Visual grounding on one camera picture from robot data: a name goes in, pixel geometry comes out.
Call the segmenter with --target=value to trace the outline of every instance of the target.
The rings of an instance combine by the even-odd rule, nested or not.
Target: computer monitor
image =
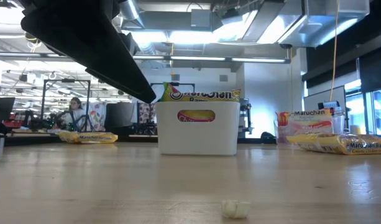
[[[14,103],[14,97],[0,98],[0,122],[9,119]]]

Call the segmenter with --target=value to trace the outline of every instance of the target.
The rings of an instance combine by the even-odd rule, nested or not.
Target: white plastic container
[[[156,104],[161,154],[233,156],[237,152],[240,103],[160,102]],[[181,122],[181,110],[211,110],[212,122]]]

